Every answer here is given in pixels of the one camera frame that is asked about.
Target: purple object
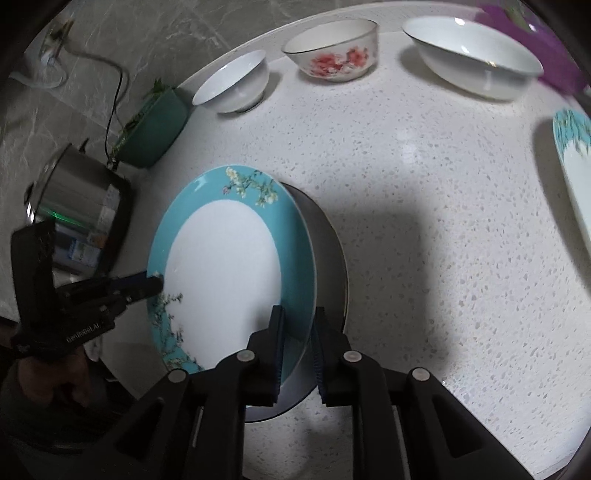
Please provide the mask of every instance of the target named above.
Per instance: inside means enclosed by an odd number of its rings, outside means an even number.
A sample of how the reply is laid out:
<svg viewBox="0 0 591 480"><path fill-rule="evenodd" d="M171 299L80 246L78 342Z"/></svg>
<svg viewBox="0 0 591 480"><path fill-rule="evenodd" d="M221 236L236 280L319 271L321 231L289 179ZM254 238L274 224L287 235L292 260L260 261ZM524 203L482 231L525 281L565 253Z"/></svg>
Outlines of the purple object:
<svg viewBox="0 0 591 480"><path fill-rule="evenodd" d="M476 21L492 27L529 49L544 67L541 78L563 93L581 92L588 84L585 75L572 60L558 37L539 20L526 18L530 30L518 27L502 7L482 5Z"/></svg>

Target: white bowl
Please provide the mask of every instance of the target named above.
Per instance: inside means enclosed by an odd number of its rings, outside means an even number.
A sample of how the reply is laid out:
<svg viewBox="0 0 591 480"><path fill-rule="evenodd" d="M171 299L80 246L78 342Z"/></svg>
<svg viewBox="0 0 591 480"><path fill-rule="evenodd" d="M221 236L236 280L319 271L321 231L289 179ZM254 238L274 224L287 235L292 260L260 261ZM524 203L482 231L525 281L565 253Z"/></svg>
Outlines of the white bowl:
<svg viewBox="0 0 591 480"><path fill-rule="evenodd" d="M265 51L252 51L211 75L195 93L193 105L217 113L245 112L262 100L268 82Z"/></svg>
<svg viewBox="0 0 591 480"><path fill-rule="evenodd" d="M514 100L544 73L536 56L493 28L453 17L418 17L402 29L437 75L464 90Z"/></svg>
<svg viewBox="0 0 591 480"><path fill-rule="evenodd" d="M281 49L311 77L346 82L361 77L378 59L378 24L355 18L310 28Z"/></svg>

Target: turquoise plate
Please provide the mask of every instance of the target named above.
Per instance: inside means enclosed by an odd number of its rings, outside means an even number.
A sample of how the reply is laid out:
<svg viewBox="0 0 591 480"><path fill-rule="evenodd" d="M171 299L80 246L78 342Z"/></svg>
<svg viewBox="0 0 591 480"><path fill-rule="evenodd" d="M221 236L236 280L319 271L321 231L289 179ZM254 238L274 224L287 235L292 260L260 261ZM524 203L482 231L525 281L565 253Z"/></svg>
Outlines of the turquoise plate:
<svg viewBox="0 0 591 480"><path fill-rule="evenodd" d="M561 110L553 131L570 203L591 255L591 121L584 113Z"/></svg>
<svg viewBox="0 0 591 480"><path fill-rule="evenodd" d="M189 183L162 218L148 274L164 290L148 302L154 343L168 369L194 373L246 348L271 308L285 308L282 379L303 354L316 304L306 223L269 175L231 165Z"/></svg>

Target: gold rim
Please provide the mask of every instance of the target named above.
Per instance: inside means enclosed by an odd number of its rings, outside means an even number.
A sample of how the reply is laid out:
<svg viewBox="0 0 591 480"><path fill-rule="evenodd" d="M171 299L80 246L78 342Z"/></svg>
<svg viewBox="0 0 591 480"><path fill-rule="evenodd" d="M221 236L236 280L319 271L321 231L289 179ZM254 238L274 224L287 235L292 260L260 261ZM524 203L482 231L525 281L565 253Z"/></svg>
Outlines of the gold rim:
<svg viewBox="0 0 591 480"><path fill-rule="evenodd" d="M374 27L373 27L371 30L369 30L368 32L364 33L363 35L358 35L357 37L348 38L347 40L343 40L343 41L340 41L340 42L337 42L337 43L331 43L330 45L325 45L325 46L323 46L323 47L318 47L318 48L311 48L311 49L309 49L309 50L299 50L299 51L286 51L286 50L285 50L285 47L287 46L287 44L288 44L290 41L292 41L294 38L298 37L299 35L302 35L302 34L304 34L304 33L308 32L309 30L312 30L313 28L317 28L317 27L320 27L320 26L322 26L322 25L329 25L329 24L331 24L331 23L344 22L344 21L347 21L347 20L364 20L364 21L366 21L366 22L371 22L371 23L373 23L373 24L374 24ZM342 43L347 43L347 42L350 42L350 41L353 41L353 40L359 40L360 38L363 38L363 37L365 37L365 36L367 36L367 35L369 35L369 34L371 34L371 33L375 32L375 31L378 29L378 27L379 27L379 25L378 25L376 22L374 22L373 20L368 20L367 18L344 18L344 19L342 19L342 20L337 20L337 21L335 21L335 22L321 23L320 25L316 25L315 27L311 27L311 28L309 28L308 30L304 30L303 32L301 32L301 33L298 33L298 34L297 34L295 37L293 37L293 38L290 38L290 39L289 39L289 40L288 40L288 41L285 43L285 45L283 45L283 46L281 47L281 51L282 51L283 53L285 53L286 55L288 55L288 54L289 54L289 55L293 55L293 54L297 54L297 53L308 53L308 52L311 52L311 51L324 50L325 48L336 47L337 45L341 45Z"/></svg>
<svg viewBox="0 0 591 480"><path fill-rule="evenodd" d="M479 61L481 63L484 63L488 66L491 66L491 64L489 64L486 60L482 60L482 59L478 59L473 55L470 54L465 54L465 53L459 53L457 51L451 50L449 48L445 48L445 47L440 47L439 45L435 45L434 43L429 43L427 41L421 40L420 38L417 37L413 37L410 33L408 33L407 31L403 30L404 33L406 33L406 35L408 35L410 38L412 38L414 41L419 42L423 45L428 45L430 47L434 47L434 48L440 48L443 51L449 52L449 53L454 53L455 55L459 55L460 57L466 57L467 59L471 59L471 60L476 60ZM499 69L499 70L506 70L508 72L512 72L512 73L517 73L519 75L523 75L524 77L540 77L544 74L544 66L542 65L542 62L540 62L540 59L538 57L536 57L527 47L524 47L523 45L521 45L523 48L525 48L531 55L534 56L534 58L538 61L538 64L540 65L542 72L541 73L532 73L532 72L525 72L523 70L516 70L516 69L512 69L510 67L506 67L504 65L495 65L494 68Z"/></svg>

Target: gray wall tile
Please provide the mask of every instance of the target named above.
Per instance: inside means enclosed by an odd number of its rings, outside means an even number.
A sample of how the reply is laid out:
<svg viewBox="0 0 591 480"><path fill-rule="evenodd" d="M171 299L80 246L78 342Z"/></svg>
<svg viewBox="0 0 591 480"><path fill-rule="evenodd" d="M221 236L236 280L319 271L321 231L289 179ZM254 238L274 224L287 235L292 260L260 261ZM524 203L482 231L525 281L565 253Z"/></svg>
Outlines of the gray wall tile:
<svg viewBox="0 0 591 480"><path fill-rule="evenodd" d="M373 4L379 3L375 0L335 0L337 8L344 8L344 7L352 7L354 5L362 5L362 4ZM383 0L383 2L397 2L400 0ZM486 0L418 0L418 1L437 1L447 4L459 4L459 5L469 5L472 7L478 7L479 5L492 3L494 4L495 1L486 1Z"/></svg>
<svg viewBox="0 0 591 480"><path fill-rule="evenodd" d="M74 35L72 40L79 42ZM180 2L170 4L165 0L118 0L84 41L83 48L129 71L131 87L121 108L124 121L139 109L156 77L177 85L227 51L193 11ZM113 68L78 59L60 99L106 126L117 80Z"/></svg>
<svg viewBox="0 0 591 480"><path fill-rule="evenodd" d="M336 8L335 0L183 0L232 47L300 18Z"/></svg>
<svg viewBox="0 0 591 480"><path fill-rule="evenodd" d="M35 76L42 81L51 81L59 78L57 72L52 69L46 69L39 62L39 51L48 30L57 22L64 23L66 20L75 19L70 30L70 36L71 38L76 38L80 45L84 45L98 27L100 21L111 9L114 2L115 0L72 0L53 21L39 32L28 46L24 54L26 65L26 72L24 73L29 73L31 76ZM74 68L77 58L62 55L60 61L66 70L70 72ZM56 98L60 98L62 90L54 89L48 91Z"/></svg>
<svg viewBox="0 0 591 480"><path fill-rule="evenodd" d="M58 147L91 141L87 152L105 159L104 128L42 90L8 80L0 90L0 315L16 319L10 236L23 226L23 195Z"/></svg>

